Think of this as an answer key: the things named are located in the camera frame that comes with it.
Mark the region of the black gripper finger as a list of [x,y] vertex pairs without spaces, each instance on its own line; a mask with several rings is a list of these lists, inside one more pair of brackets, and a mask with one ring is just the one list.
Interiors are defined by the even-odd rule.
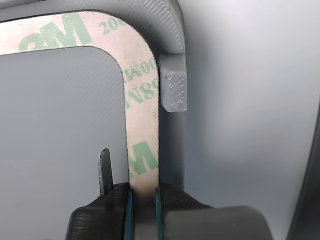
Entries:
[[264,216],[249,206],[214,208],[173,184],[162,183],[155,194],[160,240],[267,240]]
[[135,221],[133,195],[128,182],[114,184],[110,151],[99,155],[100,195],[70,215],[66,240],[133,240]]

